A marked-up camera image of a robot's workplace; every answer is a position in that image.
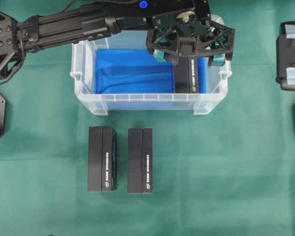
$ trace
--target plastic storage bin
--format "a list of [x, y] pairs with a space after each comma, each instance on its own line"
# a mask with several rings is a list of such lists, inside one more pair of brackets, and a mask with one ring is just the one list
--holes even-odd
[[[212, 19], [223, 24], [222, 18]], [[107, 116], [109, 110], [192, 110], [194, 115], [210, 113], [227, 95], [231, 63], [206, 70], [206, 93], [200, 94], [94, 94], [98, 49], [146, 49], [145, 31], [123, 31], [110, 38], [73, 45], [71, 77], [78, 99], [93, 114]]]

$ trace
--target blue cloth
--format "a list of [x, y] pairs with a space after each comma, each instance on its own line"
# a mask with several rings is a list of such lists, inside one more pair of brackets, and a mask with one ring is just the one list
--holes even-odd
[[[198, 59], [200, 93], [206, 92], [206, 59]], [[147, 50], [97, 51], [97, 94], [174, 93], [170, 62], [157, 62]]]

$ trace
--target black cardboard box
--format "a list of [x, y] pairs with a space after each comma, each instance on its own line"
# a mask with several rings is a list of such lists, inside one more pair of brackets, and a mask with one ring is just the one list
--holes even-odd
[[117, 134], [112, 127], [90, 127], [88, 191], [117, 189]]
[[152, 129], [129, 129], [128, 194], [151, 194], [152, 174]]

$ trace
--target printed label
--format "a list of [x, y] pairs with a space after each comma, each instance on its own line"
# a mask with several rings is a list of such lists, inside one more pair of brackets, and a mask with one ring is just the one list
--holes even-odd
[[149, 155], [147, 155], [147, 189], [149, 189]]
[[109, 153], [106, 153], [106, 175], [105, 175], [105, 187], [109, 188]]

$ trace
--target robotic arm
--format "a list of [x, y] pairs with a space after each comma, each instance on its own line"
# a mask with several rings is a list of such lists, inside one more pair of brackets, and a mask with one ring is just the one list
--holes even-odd
[[158, 61], [210, 57], [211, 64], [215, 55], [233, 56], [236, 31], [211, 20], [207, 0], [97, 1], [24, 22], [0, 12], [0, 85], [22, 67], [27, 53], [123, 30], [146, 30], [147, 49]]

